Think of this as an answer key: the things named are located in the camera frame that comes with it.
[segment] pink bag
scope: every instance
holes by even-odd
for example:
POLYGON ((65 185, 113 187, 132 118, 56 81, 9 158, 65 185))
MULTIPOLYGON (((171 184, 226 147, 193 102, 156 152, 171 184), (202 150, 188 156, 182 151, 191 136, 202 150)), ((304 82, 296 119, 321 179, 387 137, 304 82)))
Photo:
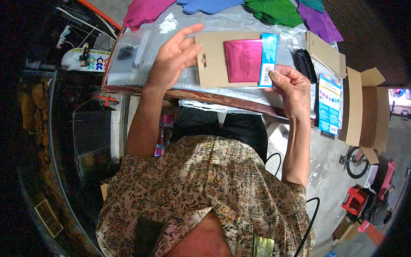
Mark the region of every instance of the pink bag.
POLYGON ((229 83, 260 81, 262 39, 225 41, 224 49, 229 83))
POLYGON ((175 0, 133 0, 128 6, 123 27, 138 29, 143 23, 154 22, 175 0))

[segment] purple foil sheet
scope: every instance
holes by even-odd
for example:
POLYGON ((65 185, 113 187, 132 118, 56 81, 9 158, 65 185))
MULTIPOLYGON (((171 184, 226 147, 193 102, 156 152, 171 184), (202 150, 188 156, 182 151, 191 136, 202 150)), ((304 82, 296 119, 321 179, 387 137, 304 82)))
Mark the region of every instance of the purple foil sheet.
POLYGON ((224 49, 229 83, 260 81, 262 39, 225 41, 224 49))

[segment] cardboard box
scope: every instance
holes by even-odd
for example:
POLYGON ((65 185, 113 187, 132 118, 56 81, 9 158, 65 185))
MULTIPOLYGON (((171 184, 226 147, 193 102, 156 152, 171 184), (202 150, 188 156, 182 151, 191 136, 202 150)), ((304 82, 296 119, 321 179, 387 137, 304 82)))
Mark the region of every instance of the cardboard box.
POLYGON ((342 242, 354 227, 354 222, 350 220, 348 215, 345 215, 344 219, 340 222, 338 227, 335 229, 333 235, 338 239, 337 243, 342 242))
POLYGON ((358 72, 347 67, 344 80, 342 130, 339 140, 360 146, 370 164, 378 163, 374 149, 385 151, 390 107, 388 89, 376 87, 385 81, 377 68, 358 72))
POLYGON ((345 55, 311 31, 307 31, 304 34, 304 38, 307 42, 307 51, 311 58, 316 59, 338 76, 342 78, 347 76, 345 72, 345 55))
POLYGON ((353 238, 358 233, 358 227, 360 224, 358 222, 352 222, 347 215, 345 215, 344 219, 335 229, 333 235, 336 237, 338 241, 334 242, 334 245, 337 243, 341 243, 345 239, 353 240, 353 238))
POLYGON ((200 87, 202 88, 229 88, 258 86, 253 83, 229 83, 227 65, 224 53, 224 41, 238 39, 259 39, 261 32, 219 31, 201 32, 194 40, 200 42, 202 50, 197 56, 199 67, 200 87))
POLYGON ((107 189, 109 187, 110 181, 111 181, 111 178, 106 178, 103 181, 101 181, 102 184, 101 184, 100 188, 102 190, 103 201, 105 201, 106 198, 107 198, 107 189))

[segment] black pouch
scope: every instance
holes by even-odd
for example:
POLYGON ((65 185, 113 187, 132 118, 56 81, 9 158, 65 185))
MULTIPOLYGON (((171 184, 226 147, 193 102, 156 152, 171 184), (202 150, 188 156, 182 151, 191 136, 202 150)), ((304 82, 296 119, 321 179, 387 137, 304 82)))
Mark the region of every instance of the black pouch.
POLYGON ((302 75, 306 76, 311 83, 317 83, 314 65, 307 50, 298 49, 294 54, 294 65, 302 75))
POLYGON ((138 219, 134 231, 133 257, 153 256, 162 239, 166 224, 159 221, 138 219))

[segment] cartoon sticker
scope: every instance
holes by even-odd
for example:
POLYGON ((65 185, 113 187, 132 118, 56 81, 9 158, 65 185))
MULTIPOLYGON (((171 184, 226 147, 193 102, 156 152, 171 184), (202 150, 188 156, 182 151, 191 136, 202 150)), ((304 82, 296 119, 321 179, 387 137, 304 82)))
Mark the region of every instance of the cartoon sticker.
POLYGON ((107 57, 107 59, 104 60, 104 70, 107 69, 108 64, 109 64, 109 57, 107 57))
POLYGON ((103 58, 100 56, 97 58, 97 63, 96 63, 96 70, 97 69, 103 69, 103 58))
POLYGON ((91 56, 88 59, 88 62, 90 63, 87 67, 87 69, 94 69, 94 62, 96 61, 96 58, 94 58, 93 56, 91 56))

